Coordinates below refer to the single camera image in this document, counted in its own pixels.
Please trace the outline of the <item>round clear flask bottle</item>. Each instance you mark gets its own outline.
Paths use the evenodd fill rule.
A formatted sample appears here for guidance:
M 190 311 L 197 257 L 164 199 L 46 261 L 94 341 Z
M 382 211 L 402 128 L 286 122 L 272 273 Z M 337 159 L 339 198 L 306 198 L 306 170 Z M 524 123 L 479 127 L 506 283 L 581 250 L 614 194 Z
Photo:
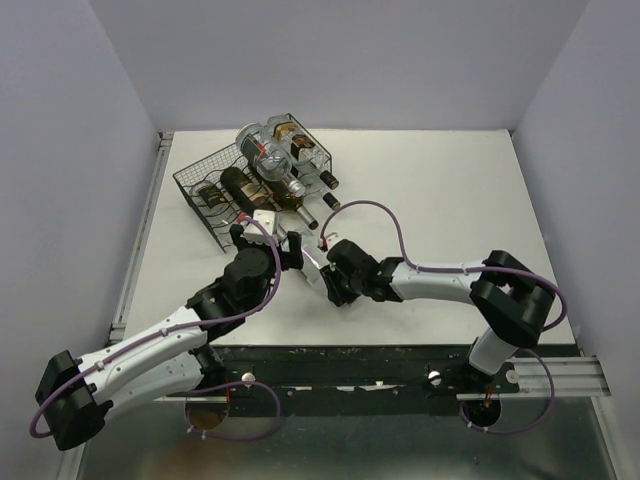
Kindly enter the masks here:
M 302 252 L 304 266 L 301 273 L 306 282 L 322 295 L 327 294 L 325 283 L 321 277 L 320 270 L 328 265 L 325 253 L 318 248 L 318 238 L 309 230 L 295 231 L 302 236 Z

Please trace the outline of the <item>olive green wine bottle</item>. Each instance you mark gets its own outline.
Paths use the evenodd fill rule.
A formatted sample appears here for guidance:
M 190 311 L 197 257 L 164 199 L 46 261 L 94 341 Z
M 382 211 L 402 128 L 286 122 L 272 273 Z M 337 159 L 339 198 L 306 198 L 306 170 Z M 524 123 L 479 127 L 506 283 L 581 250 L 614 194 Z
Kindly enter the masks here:
M 318 221 L 304 206 L 302 197 L 296 197 L 290 190 L 278 182 L 267 181 L 267 185 L 273 192 L 275 202 L 283 210 L 296 213 L 310 230 L 318 228 Z

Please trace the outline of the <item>black wire wine rack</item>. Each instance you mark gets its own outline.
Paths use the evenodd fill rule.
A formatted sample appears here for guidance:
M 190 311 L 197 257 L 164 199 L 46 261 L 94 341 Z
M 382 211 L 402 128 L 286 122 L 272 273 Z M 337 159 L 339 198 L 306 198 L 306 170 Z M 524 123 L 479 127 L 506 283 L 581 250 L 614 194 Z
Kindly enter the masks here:
M 340 185 L 331 153 L 292 114 L 243 127 L 235 141 L 179 170 L 174 181 L 216 243 L 230 246 L 230 227 L 257 209 L 294 216 L 303 229 L 318 220 L 309 202 L 335 210 Z

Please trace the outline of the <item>round clear bottle silver cap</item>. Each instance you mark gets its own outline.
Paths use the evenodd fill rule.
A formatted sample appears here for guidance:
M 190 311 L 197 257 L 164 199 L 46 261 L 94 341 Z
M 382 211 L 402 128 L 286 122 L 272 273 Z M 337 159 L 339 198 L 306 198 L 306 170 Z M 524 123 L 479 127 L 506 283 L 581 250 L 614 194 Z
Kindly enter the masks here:
M 236 146 L 258 174 L 266 181 L 278 183 L 294 197 L 305 194 L 305 186 L 292 173 L 290 155 L 265 126 L 251 123 L 236 136 Z

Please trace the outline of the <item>clear square bottle black label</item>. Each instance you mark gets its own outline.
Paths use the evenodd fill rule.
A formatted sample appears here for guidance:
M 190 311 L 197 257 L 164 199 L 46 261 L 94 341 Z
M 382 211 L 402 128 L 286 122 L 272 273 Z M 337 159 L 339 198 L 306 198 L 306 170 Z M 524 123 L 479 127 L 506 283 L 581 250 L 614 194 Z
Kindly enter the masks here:
M 328 163 L 330 162 L 320 160 L 320 164 L 317 164 L 315 160 L 308 160 L 296 165 L 294 170 L 297 178 L 310 188 L 307 196 L 322 200 L 331 210 L 336 211 L 341 203 L 333 191 L 339 187 L 340 182 L 327 168 Z

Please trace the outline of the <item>square clear bottle dark cap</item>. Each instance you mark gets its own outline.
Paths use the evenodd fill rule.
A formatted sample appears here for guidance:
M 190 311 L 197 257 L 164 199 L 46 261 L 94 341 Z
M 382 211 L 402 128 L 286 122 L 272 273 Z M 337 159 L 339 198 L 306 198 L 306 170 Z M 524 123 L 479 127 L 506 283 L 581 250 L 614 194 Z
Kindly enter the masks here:
M 291 114 L 275 115 L 267 120 L 266 128 L 274 139 L 287 151 L 292 159 L 293 169 L 308 160 L 328 163 L 332 172 L 332 156 Z

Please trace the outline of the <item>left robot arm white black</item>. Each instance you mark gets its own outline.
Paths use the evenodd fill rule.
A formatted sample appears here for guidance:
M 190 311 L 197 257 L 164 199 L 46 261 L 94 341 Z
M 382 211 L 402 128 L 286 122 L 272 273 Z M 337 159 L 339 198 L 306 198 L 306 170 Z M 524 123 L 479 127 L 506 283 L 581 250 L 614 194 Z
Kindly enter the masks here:
M 60 451 L 96 436 L 109 416 L 164 395 L 214 393 L 222 372 L 213 340 L 244 324 L 273 299 L 281 276 L 303 266 L 302 238 L 273 238 L 255 220 L 231 229 L 237 253 L 212 284 L 154 326 L 101 350 L 52 356 L 36 389 L 38 409 L 29 425 L 37 439 Z

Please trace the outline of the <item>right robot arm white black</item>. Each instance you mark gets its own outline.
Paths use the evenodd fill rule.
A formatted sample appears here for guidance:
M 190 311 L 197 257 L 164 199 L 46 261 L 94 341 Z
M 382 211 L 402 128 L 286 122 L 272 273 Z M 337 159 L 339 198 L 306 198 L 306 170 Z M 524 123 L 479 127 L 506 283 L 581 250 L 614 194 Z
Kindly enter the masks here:
M 474 341 L 460 367 L 460 379 L 480 392 L 496 380 L 513 354 L 537 346 L 556 293 L 541 276 L 511 254 L 494 250 L 469 266 L 414 267 L 401 257 L 381 261 L 350 240 L 327 249 L 320 269 L 328 298 L 336 306 L 360 297 L 401 303 L 443 300 L 476 307 L 487 329 Z

